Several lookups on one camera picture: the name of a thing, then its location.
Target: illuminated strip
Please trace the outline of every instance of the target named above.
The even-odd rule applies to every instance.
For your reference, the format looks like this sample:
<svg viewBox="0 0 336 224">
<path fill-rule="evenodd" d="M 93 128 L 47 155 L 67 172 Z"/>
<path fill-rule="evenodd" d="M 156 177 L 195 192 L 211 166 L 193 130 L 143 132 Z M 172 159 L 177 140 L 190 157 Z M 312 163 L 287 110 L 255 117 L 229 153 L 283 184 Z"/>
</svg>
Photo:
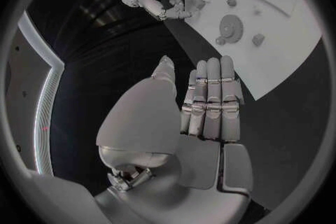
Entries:
<svg viewBox="0 0 336 224">
<path fill-rule="evenodd" d="M 31 47 L 50 65 L 39 101 L 36 106 L 34 122 L 34 159 L 39 174 L 54 175 L 50 158 L 50 121 L 55 95 L 64 71 L 64 63 L 51 50 L 36 27 L 24 12 L 18 26 Z"/>
</svg>

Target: led light strip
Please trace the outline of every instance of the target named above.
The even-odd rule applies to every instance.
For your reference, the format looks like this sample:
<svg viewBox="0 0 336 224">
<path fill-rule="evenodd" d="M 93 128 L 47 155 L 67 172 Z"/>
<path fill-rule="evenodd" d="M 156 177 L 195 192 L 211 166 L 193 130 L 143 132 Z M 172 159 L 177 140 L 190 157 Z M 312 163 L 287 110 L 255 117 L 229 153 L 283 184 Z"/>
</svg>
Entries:
<svg viewBox="0 0 336 224">
<path fill-rule="evenodd" d="M 34 122 L 34 159 L 39 174 L 53 174 L 50 158 L 50 120 L 64 63 L 41 37 L 27 12 L 22 15 L 18 26 L 31 47 L 50 65 L 36 106 Z"/>
</svg>

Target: metallic finger segment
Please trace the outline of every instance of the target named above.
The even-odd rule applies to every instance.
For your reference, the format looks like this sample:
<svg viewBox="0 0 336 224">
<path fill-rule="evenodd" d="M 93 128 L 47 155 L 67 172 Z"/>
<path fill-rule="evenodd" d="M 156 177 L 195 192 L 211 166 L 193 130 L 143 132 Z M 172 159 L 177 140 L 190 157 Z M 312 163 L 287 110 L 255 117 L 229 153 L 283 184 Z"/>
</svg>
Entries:
<svg viewBox="0 0 336 224">
<path fill-rule="evenodd" d="M 240 139 L 239 104 L 243 103 L 240 81 L 235 80 L 234 63 L 229 56 L 221 58 L 222 76 L 222 140 Z"/>
<path fill-rule="evenodd" d="M 190 136 L 199 136 L 202 134 L 207 106 L 207 92 L 207 62 L 201 60 L 198 62 L 196 69 L 196 86 L 189 124 Z"/>
<path fill-rule="evenodd" d="M 206 118 L 204 120 L 203 137 L 218 139 L 221 128 L 221 64 L 217 58 L 207 62 L 208 97 Z"/>
<path fill-rule="evenodd" d="M 188 90 L 186 91 L 184 103 L 181 111 L 181 133 L 188 134 L 190 116 L 194 99 L 194 90 L 196 84 L 196 70 L 192 70 L 189 76 Z"/>
</svg>

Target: dark background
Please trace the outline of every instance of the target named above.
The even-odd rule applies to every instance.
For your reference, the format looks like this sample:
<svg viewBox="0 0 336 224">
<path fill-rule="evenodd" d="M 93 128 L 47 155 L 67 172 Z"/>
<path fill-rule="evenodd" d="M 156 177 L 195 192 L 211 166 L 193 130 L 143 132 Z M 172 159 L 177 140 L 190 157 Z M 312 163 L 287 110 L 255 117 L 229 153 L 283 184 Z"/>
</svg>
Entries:
<svg viewBox="0 0 336 224">
<path fill-rule="evenodd" d="M 119 0 L 110 0 L 111 2 L 104 4 L 105 7 L 99 4 L 92 4 L 95 3 L 95 0 L 86 0 L 87 2 L 84 0 L 78 1 L 79 2 L 72 3 L 73 5 L 71 6 L 66 6 L 68 4 L 66 0 L 58 0 L 58 5 L 53 5 L 52 8 L 59 8 L 60 10 L 67 8 L 73 12 L 73 14 L 76 12 L 78 12 L 78 14 L 64 17 L 64 14 L 55 12 L 58 13 L 60 17 L 55 18 L 53 16 L 53 21 L 49 20 L 48 26 L 42 23 L 40 25 L 42 31 L 43 25 L 45 27 L 44 33 L 45 37 L 47 39 L 49 38 L 48 42 L 53 45 L 53 48 L 60 57 L 69 64 L 67 67 L 69 72 L 66 72 L 62 78 L 62 84 L 59 88 L 54 110 L 56 112 L 57 110 L 70 109 L 74 106 L 78 107 L 76 117 L 71 118 L 71 121 L 69 121 L 67 117 L 57 117 L 57 113 L 54 113 L 52 139 L 56 136 L 59 139 L 52 141 L 51 147 L 52 157 L 58 154 L 57 158 L 53 158 L 55 174 L 62 178 L 80 182 L 93 194 L 96 194 L 104 188 L 104 184 L 107 184 L 106 171 L 104 171 L 105 168 L 101 163 L 92 163 L 92 160 L 97 160 L 97 156 L 92 158 L 92 156 L 90 156 L 91 153 L 87 155 L 80 153 L 92 152 L 92 154 L 97 154 L 96 150 L 91 150 L 91 145 L 95 144 L 93 137 L 85 137 L 85 135 L 89 132 L 92 133 L 100 126 L 104 115 L 109 111 L 111 105 L 126 89 L 141 78 L 148 76 L 152 68 L 156 66 L 162 53 L 168 54 L 179 70 L 179 77 L 177 78 L 178 93 L 180 93 L 178 103 L 181 103 L 183 98 L 188 72 L 193 68 L 193 64 L 188 57 L 186 57 L 185 51 L 179 47 L 169 31 L 167 31 L 162 24 L 154 21 L 141 10 L 135 11 L 132 9 L 132 11 L 130 11 L 128 7 L 120 4 Z M 78 6 L 82 6 L 81 13 L 79 12 Z M 113 21 L 106 16 L 107 7 L 113 7 L 113 10 L 111 10 L 114 16 Z M 37 21 L 48 21 L 48 9 L 50 9 L 51 6 L 45 6 L 44 8 L 46 8 L 45 11 L 38 2 L 35 3 L 35 6 L 31 6 L 30 12 L 34 13 L 35 9 Z M 83 10 L 89 11 L 89 14 L 93 14 L 95 19 L 91 21 L 83 20 L 83 17 L 81 17 L 85 15 Z M 67 20 L 67 27 L 62 28 L 58 23 L 61 21 L 64 22 L 64 20 Z M 108 26 L 104 27 L 99 25 L 99 21 L 105 22 Z M 111 47 L 111 44 L 108 42 L 112 38 L 115 40 L 113 47 Z M 141 54 L 144 48 L 146 48 L 146 54 Z M 117 60 L 120 57 L 127 59 L 128 62 L 119 66 L 111 66 L 111 60 Z M 312 73 L 314 66 L 319 64 L 326 67 L 326 62 L 323 62 L 323 59 L 326 61 L 324 49 L 321 44 L 319 44 L 313 52 L 312 57 L 293 74 L 288 82 L 281 85 L 280 89 L 277 89 L 279 91 L 281 90 L 281 96 L 291 99 L 293 90 L 300 93 L 300 85 L 302 84 L 300 83 L 300 79 L 301 82 L 307 79 L 303 74 L 308 71 L 307 76 L 314 76 L 314 73 Z M 106 79 L 105 72 L 107 71 L 108 74 L 112 73 L 115 76 Z M 320 83 L 328 83 L 327 80 L 324 80 L 327 76 L 328 71 L 324 74 L 315 73 L 314 78 L 319 79 Z M 74 81 L 77 81 L 76 86 L 70 87 L 70 84 L 73 84 Z M 97 101 L 97 96 L 104 98 Z M 278 96 L 280 96 L 279 93 L 272 92 L 267 98 L 276 99 Z M 252 102 L 246 89 L 245 98 L 247 104 L 248 102 Z M 252 103 L 250 106 L 247 106 L 247 108 L 248 107 L 252 110 L 255 109 Z M 82 121 L 83 118 L 87 117 L 85 114 L 87 108 L 96 111 L 94 115 L 90 113 L 91 122 L 93 122 L 90 126 Z M 264 120 L 272 125 L 272 122 L 269 120 Z M 78 129 L 78 122 L 80 121 L 82 124 Z M 64 130 L 58 126 L 67 126 L 67 128 L 70 128 L 67 129 L 66 132 L 71 132 L 71 128 L 73 128 L 73 131 L 81 136 L 75 136 L 69 141 L 65 136 Z M 68 148 L 64 148 L 61 154 L 57 150 L 57 148 L 59 148 L 58 145 Z M 83 163 L 83 167 L 80 166 L 74 169 L 78 163 Z M 333 197 L 332 182 L 334 179 L 335 175 L 333 173 L 319 195 L 316 196 L 305 213 L 302 214 L 295 223 L 306 223 L 307 220 L 310 220 L 314 216 L 324 216 L 330 220 L 334 219 L 332 203 L 327 202 Z M 12 223 L 20 223 L 27 220 L 32 220 L 36 223 L 34 215 L 31 214 L 16 196 L 10 186 L 10 182 L 5 178 L 3 173 L 0 173 L 0 185 L 0 209 L 2 211 L 2 217 L 4 219 L 5 217 L 9 217 L 8 219 L 10 219 Z M 252 204 L 249 209 L 250 216 L 258 218 L 263 213 L 261 209 L 262 208 L 255 204 Z"/>
</svg>

